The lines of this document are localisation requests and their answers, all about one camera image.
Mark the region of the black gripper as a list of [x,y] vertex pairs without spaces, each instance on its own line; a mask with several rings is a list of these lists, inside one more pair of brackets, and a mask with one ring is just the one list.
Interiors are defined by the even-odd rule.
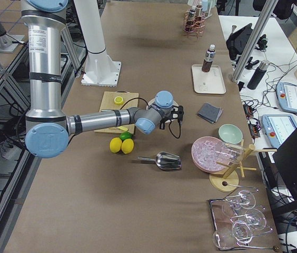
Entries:
[[174,117],[172,114],[170,114],[169,116],[163,117],[160,121],[160,129],[165,129],[166,122],[171,123],[173,120],[174,120]]

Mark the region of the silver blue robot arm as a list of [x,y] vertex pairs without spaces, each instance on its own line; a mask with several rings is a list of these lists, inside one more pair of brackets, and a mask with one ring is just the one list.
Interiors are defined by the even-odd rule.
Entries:
[[[67,116],[61,104],[61,33],[66,26],[67,1],[22,1],[22,21],[28,28],[31,107],[26,113],[25,144],[40,158],[52,158],[68,146],[70,135],[134,124],[151,133],[171,118],[173,95],[161,91],[147,109],[132,107],[86,115]],[[83,83],[116,86],[121,63],[106,52],[96,1],[75,1],[87,50]]]

